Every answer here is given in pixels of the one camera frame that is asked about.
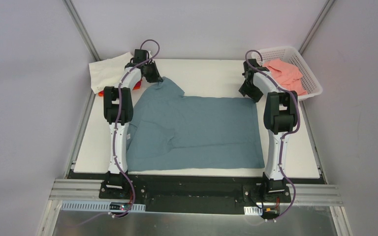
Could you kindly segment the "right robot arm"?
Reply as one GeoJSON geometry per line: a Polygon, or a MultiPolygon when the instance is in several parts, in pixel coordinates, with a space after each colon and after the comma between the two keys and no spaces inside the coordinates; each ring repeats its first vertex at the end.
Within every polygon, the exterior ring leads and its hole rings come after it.
{"type": "Polygon", "coordinates": [[[286,191],[284,161],[289,137],[296,132],[294,128],[298,123],[297,95],[282,88],[257,60],[246,59],[243,67],[245,80],[239,92],[254,102],[266,97],[263,123],[269,134],[269,148],[259,193],[263,200],[270,202],[286,191]]]}

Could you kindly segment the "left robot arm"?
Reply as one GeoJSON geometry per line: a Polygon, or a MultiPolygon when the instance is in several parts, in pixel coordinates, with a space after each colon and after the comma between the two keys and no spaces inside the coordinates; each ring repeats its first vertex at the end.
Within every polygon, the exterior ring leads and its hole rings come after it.
{"type": "Polygon", "coordinates": [[[103,114],[110,128],[111,156],[102,188],[105,191],[111,190],[119,199],[126,198],[131,187],[126,178],[127,132],[133,119],[131,91],[144,77],[149,83],[162,81],[150,52],[136,49],[119,81],[103,90],[103,114]]]}

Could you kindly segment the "blue-grey t-shirt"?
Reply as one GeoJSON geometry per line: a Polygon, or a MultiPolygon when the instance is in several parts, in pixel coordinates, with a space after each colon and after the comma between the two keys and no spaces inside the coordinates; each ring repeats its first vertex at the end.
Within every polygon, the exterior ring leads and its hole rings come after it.
{"type": "Polygon", "coordinates": [[[187,96],[168,78],[142,93],[128,137],[132,172],[265,166],[254,101],[187,96]]]}

